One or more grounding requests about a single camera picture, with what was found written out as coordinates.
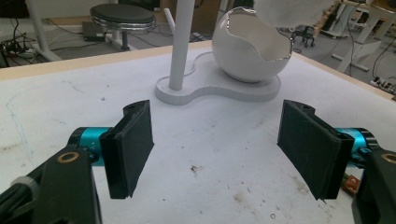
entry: white round base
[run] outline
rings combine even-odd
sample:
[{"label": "white round base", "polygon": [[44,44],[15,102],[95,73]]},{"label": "white round base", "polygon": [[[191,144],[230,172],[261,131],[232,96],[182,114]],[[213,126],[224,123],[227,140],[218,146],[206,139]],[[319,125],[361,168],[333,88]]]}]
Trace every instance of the white round base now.
[{"label": "white round base", "polygon": [[279,89],[278,76],[257,83],[245,83],[227,76],[210,54],[199,60],[194,73],[184,76],[182,90],[171,90],[169,77],[163,77],[155,85],[155,95],[169,105],[186,105],[206,95],[221,95],[239,101],[262,102],[274,99]]}]

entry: white table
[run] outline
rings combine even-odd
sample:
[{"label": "white table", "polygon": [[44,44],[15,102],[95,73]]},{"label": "white table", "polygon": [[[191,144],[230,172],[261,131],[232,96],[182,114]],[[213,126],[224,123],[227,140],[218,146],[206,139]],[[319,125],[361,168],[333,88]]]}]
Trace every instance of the white table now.
[{"label": "white table", "polygon": [[[282,103],[312,105],[332,126],[366,128],[394,150],[390,95],[294,54],[270,102],[206,96],[167,105],[154,84],[169,73],[170,50],[1,69],[0,191],[63,148],[76,128],[112,127],[125,105],[150,99],[156,145],[134,197],[110,200],[104,168],[93,169],[104,223],[353,223],[352,199],[340,191],[335,201],[315,201],[276,145]],[[208,50],[210,42],[191,45],[188,65]]]}]

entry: cracked egg-shaped vase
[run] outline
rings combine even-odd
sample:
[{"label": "cracked egg-shaped vase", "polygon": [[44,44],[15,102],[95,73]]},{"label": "cracked egg-shaped vase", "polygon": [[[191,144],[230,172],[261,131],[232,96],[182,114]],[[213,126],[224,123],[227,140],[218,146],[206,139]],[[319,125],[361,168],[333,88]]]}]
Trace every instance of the cracked egg-shaped vase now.
[{"label": "cracked egg-shaped vase", "polygon": [[216,62],[228,76],[255,83],[283,70],[292,53],[292,40],[260,21],[255,10],[237,7],[219,21],[212,49]]}]

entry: metal stool leg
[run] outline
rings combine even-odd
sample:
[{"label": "metal stool leg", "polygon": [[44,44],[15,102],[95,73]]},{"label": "metal stool leg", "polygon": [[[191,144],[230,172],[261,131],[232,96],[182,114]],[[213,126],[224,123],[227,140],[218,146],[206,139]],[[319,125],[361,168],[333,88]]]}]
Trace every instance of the metal stool leg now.
[{"label": "metal stool leg", "polygon": [[128,33],[126,31],[122,31],[122,46],[121,49],[122,50],[130,50],[130,48],[128,47]]}]

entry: black stool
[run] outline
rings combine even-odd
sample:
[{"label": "black stool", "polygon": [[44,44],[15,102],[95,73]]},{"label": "black stool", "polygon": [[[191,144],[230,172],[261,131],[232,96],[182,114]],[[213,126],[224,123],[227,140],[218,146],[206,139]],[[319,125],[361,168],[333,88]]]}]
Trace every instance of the black stool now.
[{"label": "black stool", "polygon": [[308,40],[311,40],[311,47],[315,46],[315,38],[313,35],[308,33],[309,28],[314,29],[313,27],[310,26],[305,26],[303,31],[294,31],[293,34],[291,35],[291,39],[294,42],[294,39],[297,35],[301,36],[303,39],[302,41],[304,42],[304,47],[308,47]]},{"label": "black stool", "polygon": [[121,31],[123,50],[130,49],[128,32],[152,30],[156,21],[154,14],[145,8],[126,4],[102,4],[92,7],[91,17],[93,22],[108,30]]}]

